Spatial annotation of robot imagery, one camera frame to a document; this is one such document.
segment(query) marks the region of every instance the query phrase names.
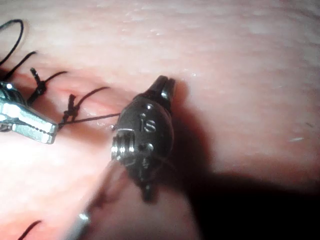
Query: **metal surgical instrument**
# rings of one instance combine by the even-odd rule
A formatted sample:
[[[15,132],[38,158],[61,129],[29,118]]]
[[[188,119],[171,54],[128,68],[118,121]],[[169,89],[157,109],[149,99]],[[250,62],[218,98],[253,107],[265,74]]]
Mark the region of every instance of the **metal surgical instrument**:
[[[128,175],[142,189],[144,201],[152,200],[156,173],[168,163],[173,147],[171,102],[175,86],[175,80],[159,76],[147,91],[134,97],[122,110],[114,128],[111,159],[125,166]],[[93,213],[99,212],[101,200],[108,198],[105,181],[77,215],[63,240],[89,239],[95,222],[99,221]]]
[[[30,108],[11,83],[0,81],[0,132],[9,131],[44,144],[52,144],[58,124]]]

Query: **skin surface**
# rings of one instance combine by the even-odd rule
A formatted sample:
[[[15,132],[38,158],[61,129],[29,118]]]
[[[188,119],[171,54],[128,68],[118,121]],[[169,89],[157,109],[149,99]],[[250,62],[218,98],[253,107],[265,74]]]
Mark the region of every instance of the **skin surface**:
[[[68,71],[34,103],[57,122],[69,94],[77,101],[111,87],[83,103],[81,119],[118,113],[159,75],[175,78],[173,155],[189,191],[227,176],[314,194],[320,189],[319,13],[316,0],[0,0],[0,23],[20,18],[26,25],[1,70],[38,52],[11,79],[25,97],[36,87],[31,67],[43,80]],[[0,32],[1,57],[18,34],[18,25]],[[110,162],[109,125],[116,121],[66,126],[53,145],[1,134],[2,239],[18,239],[38,219],[43,223],[26,239],[54,240],[66,230]],[[197,238],[182,191],[161,185],[157,203],[147,205],[121,166],[107,172],[106,239]]]

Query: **shiny metal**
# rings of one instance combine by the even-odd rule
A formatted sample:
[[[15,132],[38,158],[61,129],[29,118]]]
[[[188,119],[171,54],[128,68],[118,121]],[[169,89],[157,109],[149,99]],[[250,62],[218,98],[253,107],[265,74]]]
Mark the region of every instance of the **shiny metal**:
[[[111,159],[126,167],[142,189],[145,201],[153,196],[153,181],[174,143],[171,101],[175,80],[159,76],[151,87],[123,109],[116,123]]]
[[[167,164],[173,147],[171,101],[174,93],[175,81],[159,76],[146,92],[134,97],[111,127],[115,131],[111,158],[126,167],[130,177],[141,187],[144,201],[152,200],[157,170]],[[106,177],[94,188],[87,204],[62,240],[92,239],[100,222],[97,219],[100,208],[106,200],[107,175],[105,173]]]
[[[9,131],[44,144],[53,144],[58,125],[27,106],[11,83],[0,81],[0,132]]]

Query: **metal clamp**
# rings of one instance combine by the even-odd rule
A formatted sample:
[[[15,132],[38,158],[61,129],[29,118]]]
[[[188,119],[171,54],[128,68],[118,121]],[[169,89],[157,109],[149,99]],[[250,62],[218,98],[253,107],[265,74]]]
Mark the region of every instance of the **metal clamp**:
[[[58,124],[30,108],[11,83],[0,81],[0,132],[9,131],[53,144]]]
[[[175,80],[159,76],[146,92],[137,95],[123,109],[115,127],[111,159],[126,167],[142,189],[145,201],[152,200],[152,182],[173,147],[174,92]]]

